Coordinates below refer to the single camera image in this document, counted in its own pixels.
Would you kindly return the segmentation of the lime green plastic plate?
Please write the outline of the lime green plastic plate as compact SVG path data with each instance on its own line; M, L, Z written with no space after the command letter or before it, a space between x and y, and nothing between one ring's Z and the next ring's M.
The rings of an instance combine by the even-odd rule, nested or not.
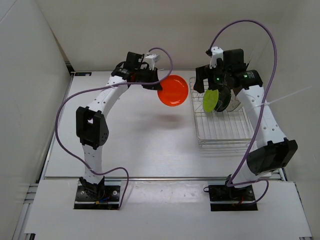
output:
M207 113L212 112L219 101L219 91L207 89L203 95L202 107Z

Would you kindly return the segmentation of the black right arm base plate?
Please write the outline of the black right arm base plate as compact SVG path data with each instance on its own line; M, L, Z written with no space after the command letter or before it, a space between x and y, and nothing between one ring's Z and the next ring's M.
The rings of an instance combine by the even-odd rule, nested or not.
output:
M226 185L208 185L203 191L209 194L211 212L257 211L256 198L251 185L235 188Z

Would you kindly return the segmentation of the black plastic plate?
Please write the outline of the black plastic plate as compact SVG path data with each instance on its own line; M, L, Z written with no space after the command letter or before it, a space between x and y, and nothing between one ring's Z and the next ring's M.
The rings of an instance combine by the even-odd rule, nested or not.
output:
M218 89L218 102L214 108L216 112L223 112L231 101L231 90L228 87Z

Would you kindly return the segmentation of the clear textured glass plate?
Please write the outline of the clear textured glass plate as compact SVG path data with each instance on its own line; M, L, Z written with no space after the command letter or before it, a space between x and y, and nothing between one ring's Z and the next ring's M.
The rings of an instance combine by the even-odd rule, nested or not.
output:
M231 98L229 105L225 109L227 112L237 112L242 108L241 102L238 100L238 98L235 96L235 94L232 92L231 93Z

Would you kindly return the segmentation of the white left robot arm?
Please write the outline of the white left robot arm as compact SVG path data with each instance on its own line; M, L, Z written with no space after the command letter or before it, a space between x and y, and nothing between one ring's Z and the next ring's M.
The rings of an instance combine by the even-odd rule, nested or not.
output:
M97 174L102 172L102 148L109 137L106 116L128 90L128 83L155 83L159 80L155 67L159 60L158 54L128 52L126 60L115 67L106 84L120 85L102 90L88 106L76 110L76 135L88 165L79 181L93 200L100 200L105 194L104 176Z

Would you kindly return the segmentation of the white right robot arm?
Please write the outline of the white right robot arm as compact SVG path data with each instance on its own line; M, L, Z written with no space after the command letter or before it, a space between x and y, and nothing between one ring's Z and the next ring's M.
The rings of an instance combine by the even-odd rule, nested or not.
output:
M225 92L229 104L233 92L245 109L254 133L241 163L226 183L224 193L230 200L238 199L243 187L276 169L285 167L298 149L297 142L289 140L280 129L266 102L267 90L256 70L249 70L244 62L244 51L240 48L222 50L214 46L209 49L210 63L195 69L193 89L205 92L208 89Z

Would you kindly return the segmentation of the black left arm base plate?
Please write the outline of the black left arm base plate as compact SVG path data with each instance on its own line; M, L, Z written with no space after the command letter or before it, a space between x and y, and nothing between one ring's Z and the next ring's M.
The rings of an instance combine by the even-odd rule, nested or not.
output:
M73 208L75 210L117 210L120 205L120 182L107 181L98 195L78 182Z

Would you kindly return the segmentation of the orange plastic plate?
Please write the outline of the orange plastic plate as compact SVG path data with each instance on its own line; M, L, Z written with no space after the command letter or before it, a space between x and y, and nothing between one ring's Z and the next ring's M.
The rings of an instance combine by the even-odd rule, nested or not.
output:
M158 98L163 104L169 107L181 105L188 97L188 84L185 79L179 75L169 75L160 85L162 86L162 90L157 91Z

